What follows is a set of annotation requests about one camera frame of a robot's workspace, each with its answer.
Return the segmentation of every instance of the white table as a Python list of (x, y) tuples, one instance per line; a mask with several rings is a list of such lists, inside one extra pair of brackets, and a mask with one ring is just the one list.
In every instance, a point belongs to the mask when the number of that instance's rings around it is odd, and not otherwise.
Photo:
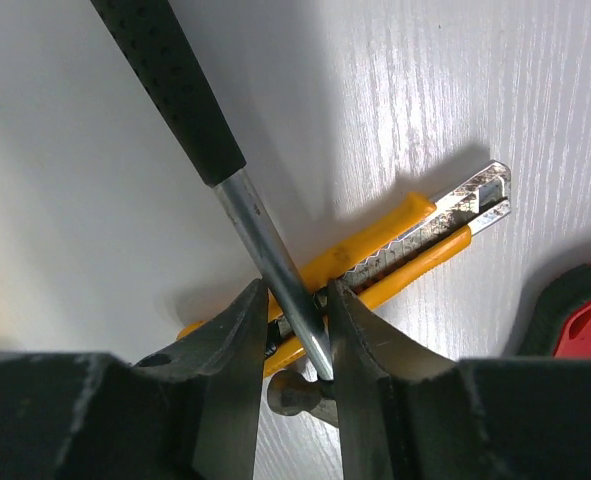
[[(591, 0), (173, 5), (298, 264), (511, 167), (510, 219), (380, 309), (421, 343), (500, 354), (591, 260)], [(137, 360), (255, 275), (90, 2), (0, 0), (0, 350)], [(339, 478), (339, 452), (262, 405), (257, 478)]]

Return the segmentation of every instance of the metal shaft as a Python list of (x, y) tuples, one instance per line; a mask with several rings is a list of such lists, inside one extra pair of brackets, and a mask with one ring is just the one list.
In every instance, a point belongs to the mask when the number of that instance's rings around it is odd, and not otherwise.
[(322, 380), (333, 380), (322, 316), (245, 169), (213, 190)]

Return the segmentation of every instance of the black rubber grip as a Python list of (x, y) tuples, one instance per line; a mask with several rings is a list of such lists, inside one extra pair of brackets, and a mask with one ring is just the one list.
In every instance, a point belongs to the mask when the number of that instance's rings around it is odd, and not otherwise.
[(166, 0), (91, 0), (206, 185), (246, 165)]
[(555, 279), (537, 299), (517, 355), (553, 355), (570, 316), (590, 302), (591, 265), (580, 265)]

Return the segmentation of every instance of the hammer grip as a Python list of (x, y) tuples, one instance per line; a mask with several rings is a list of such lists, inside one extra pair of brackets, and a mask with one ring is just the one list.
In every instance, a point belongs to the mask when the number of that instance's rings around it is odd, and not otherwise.
[(167, 0), (91, 0), (204, 183), (246, 165)]

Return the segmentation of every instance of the gray tabletop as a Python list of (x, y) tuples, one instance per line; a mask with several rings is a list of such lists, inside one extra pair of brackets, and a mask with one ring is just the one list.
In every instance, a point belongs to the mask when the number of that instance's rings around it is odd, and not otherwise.
[[(173, 1), (299, 265), (490, 158), (513, 213), (379, 313), (510, 351), (591, 260), (591, 1)], [(0, 0), (0, 350), (136, 360), (256, 275), (90, 2)], [(262, 405), (256, 477), (341, 477), (337, 431)]]

